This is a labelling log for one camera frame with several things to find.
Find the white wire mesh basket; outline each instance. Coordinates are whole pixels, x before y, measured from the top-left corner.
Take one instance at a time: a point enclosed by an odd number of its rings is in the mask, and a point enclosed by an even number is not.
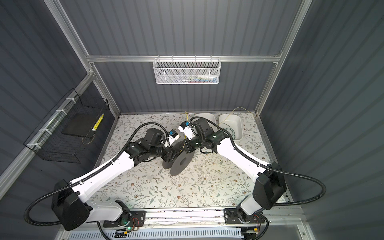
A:
[[[158,84],[217,84],[219,82],[220,59],[209,61],[153,61]]]

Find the aluminum frame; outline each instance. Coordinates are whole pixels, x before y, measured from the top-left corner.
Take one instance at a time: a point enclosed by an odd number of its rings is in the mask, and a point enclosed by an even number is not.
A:
[[[243,63],[243,62],[260,62],[277,63],[280,61],[280,55],[263,55],[263,56],[119,56],[119,55],[91,55],[86,59],[90,63],[152,63],[154,59],[161,61],[211,61],[220,59],[222,63]]]
[[[291,25],[291,28],[288,32],[287,38],[281,50],[280,61],[276,64],[276,66],[272,70],[270,77],[267,80],[267,83],[265,84],[260,100],[257,103],[257,106],[255,108],[256,115],[260,115],[260,113],[263,110],[266,100],[269,94],[271,93],[272,87],[275,84],[277,77],[279,76],[281,68],[284,65],[287,55],[292,47],[292,44],[296,38],[297,33],[299,32],[300,26],[304,21],[304,18],[308,12],[308,9],[311,6],[311,3],[312,3],[312,0],[303,0],[300,4],[300,8],[295,16],[295,19]]]
[[[196,114],[196,113],[231,113],[233,111],[192,111],[192,112],[187,112],[188,114]],[[241,110],[241,111],[236,111],[235,113],[248,113],[248,111]],[[132,114],[185,114],[185,112],[181,111],[174,111],[174,112],[123,112],[120,113],[120,115],[132,115]]]
[[[297,228],[299,229],[300,236],[302,240],[314,240],[312,229],[309,224],[298,224]]]
[[[63,109],[71,100],[69,98],[73,98],[76,96],[76,92],[78,94],[81,94],[87,89],[89,84],[93,81],[95,78],[95,75],[93,73],[88,73],[83,80],[79,83],[79,85],[75,88],[75,91],[72,91],[68,98],[64,100],[64,102],[58,107],[58,109]],[[48,125],[52,123],[52,121],[57,117],[59,114],[58,111],[55,111],[55,113],[46,121],[46,123],[42,126],[42,129],[46,128]],[[36,135],[32,138],[31,142],[36,141],[36,139],[39,139],[42,132],[39,131],[36,133]],[[16,179],[20,176],[20,174],[23,172],[23,170],[27,167],[27,165],[30,163],[32,158],[35,156],[35,152],[30,150],[27,147],[24,147],[23,150],[18,154],[18,156],[12,161],[12,163],[7,167],[7,169],[1,174],[0,176],[0,199],[5,195],[5,193],[8,191],[8,189],[12,186],[12,184],[16,181]]]
[[[96,74],[97,77],[94,79],[94,84],[99,90],[101,97],[108,100],[110,110],[113,116],[117,118],[119,116],[120,110],[115,100],[113,99],[111,93],[109,92],[107,86],[105,85],[97,68],[93,64],[90,64],[87,61],[86,56],[89,55],[88,51],[85,48],[84,44],[82,43],[74,26],[72,25],[71,20],[66,14],[63,6],[61,5],[60,0],[44,0],[44,2],[47,5],[53,17],[55,18],[57,24],[63,31],[65,37],[71,44],[73,50],[75,51],[77,57],[81,61],[85,70],[87,72],[92,72],[92,73],[94,72]]]

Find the floral patterned table surface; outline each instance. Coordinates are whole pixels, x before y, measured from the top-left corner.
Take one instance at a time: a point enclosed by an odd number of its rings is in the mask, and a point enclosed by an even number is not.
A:
[[[214,114],[216,122],[221,114]],[[257,128],[254,115],[236,113],[243,124],[243,139],[238,143],[254,156],[269,162],[269,157]],[[101,161],[111,159],[128,140],[130,134],[144,122],[158,122],[168,131],[176,129],[186,114],[121,115],[106,153]],[[145,126],[133,140],[143,137]],[[241,169],[221,155],[199,151],[191,163],[177,176],[162,167],[162,159],[140,163],[101,188],[91,200],[121,200],[131,209],[174,207],[224,207],[238,205],[252,193],[254,183]]]

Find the aluminum rail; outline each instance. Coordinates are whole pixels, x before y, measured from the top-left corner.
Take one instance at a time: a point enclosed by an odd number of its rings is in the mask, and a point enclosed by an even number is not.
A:
[[[280,55],[265,55],[265,56],[119,56],[119,55],[90,55],[86,59],[90,63],[151,63],[154,59],[161,61],[220,61],[222,63],[241,63],[241,62],[260,62],[277,63],[280,61]]]

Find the white bowl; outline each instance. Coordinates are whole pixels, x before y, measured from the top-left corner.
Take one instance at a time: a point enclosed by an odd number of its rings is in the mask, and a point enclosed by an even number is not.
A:
[[[228,128],[231,127],[235,132],[235,143],[239,143],[243,139],[243,127],[241,118],[234,114],[222,114],[218,118],[219,127]]]

